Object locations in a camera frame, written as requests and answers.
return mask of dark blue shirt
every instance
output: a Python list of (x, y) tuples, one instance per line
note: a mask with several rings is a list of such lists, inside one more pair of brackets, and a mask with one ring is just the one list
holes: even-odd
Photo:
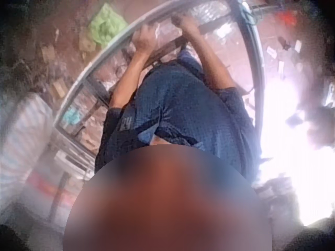
[(198, 67), (172, 61), (152, 70), (134, 99), (108, 111), (95, 171), (148, 146), (153, 135), (208, 151), (248, 181), (258, 169), (260, 145), (236, 88), (209, 89)]

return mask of hand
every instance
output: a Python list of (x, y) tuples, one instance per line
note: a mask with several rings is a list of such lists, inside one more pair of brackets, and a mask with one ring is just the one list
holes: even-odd
[(157, 25), (143, 25), (141, 30), (138, 30), (132, 36), (132, 42), (136, 47), (136, 52), (150, 56), (157, 45), (156, 37)]
[(181, 28), (183, 36), (190, 41), (190, 39), (200, 35), (198, 23), (191, 15), (176, 14), (171, 17), (172, 23)]

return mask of green plastic bag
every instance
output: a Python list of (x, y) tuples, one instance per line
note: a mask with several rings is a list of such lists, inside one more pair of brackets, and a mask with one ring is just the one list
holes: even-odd
[(94, 41), (105, 47), (127, 25), (126, 21), (105, 3), (91, 22), (89, 30)]

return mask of rubbish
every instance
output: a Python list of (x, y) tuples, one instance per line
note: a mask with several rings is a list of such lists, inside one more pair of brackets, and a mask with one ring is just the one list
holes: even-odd
[(70, 125), (75, 125), (80, 122), (80, 113), (78, 109), (70, 107), (64, 114), (63, 121)]
[(86, 29), (79, 33), (79, 50), (85, 52), (93, 52), (96, 49), (96, 43), (87, 36)]
[(300, 53), (300, 50), (302, 49), (302, 45), (303, 45), (303, 44), (301, 43), (301, 41), (297, 40), (297, 41), (295, 42), (294, 50), (295, 50), (296, 52)]
[(296, 26), (298, 21), (297, 17), (292, 11), (279, 12), (277, 17), (281, 19), (287, 26)]
[(52, 62), (55, 59), (55, 52), (53, 45), (42, 47), (42, 55), (45, 63)]
[(51, 92), (51, 95), (56, 99), (61, 99), (68, 93), (68, 88), (62, 78), (52, 84)]
[(94, 41), (105, 47), (127, 25), (126, 21), (105, 3), (91, 22), (89, 30)]
[(284, 78), (284, 62), (283, 61), (279, 61), (279, 64), (278, 64), (278, 73), (281, 77), (281, 79)]
[(276, 50), (272, 49), (270, 46), (267, 47), (266, 52), (273, 57), (274, 59), (277, 58), (277, 52)]
[(288, 49), (291, 48), (291, 45), (289, 45), (283, 37), (278, 37), (278, 42), (282, 45), (285, 51), (288, 51)]
[(56, 35), (56, 37), (54, 38), (54, 43), (57, 43), (57, 41), (58, 41), (58, 36), (59, 36), (59, 29), (56, 30), (55, 35)]

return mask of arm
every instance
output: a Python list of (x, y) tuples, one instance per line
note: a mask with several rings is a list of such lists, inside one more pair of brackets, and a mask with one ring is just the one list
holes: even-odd
[(211, 46), (200, 34), (196, 21), (191, 16), (177, 15), (174, 24), (183, 30), (183, 36), (191, 42), (204, 68), (207, 84), (211, 89), (235, 87), (227, 68), (216, 56)]
[(140, 31), (134, 33), (132, 42), (136, 53), (113, 91), (109, 102), (111, 108), (123, 108), (137, 90), (143, 67), (156, 46), (155, 27), (143, 25)]

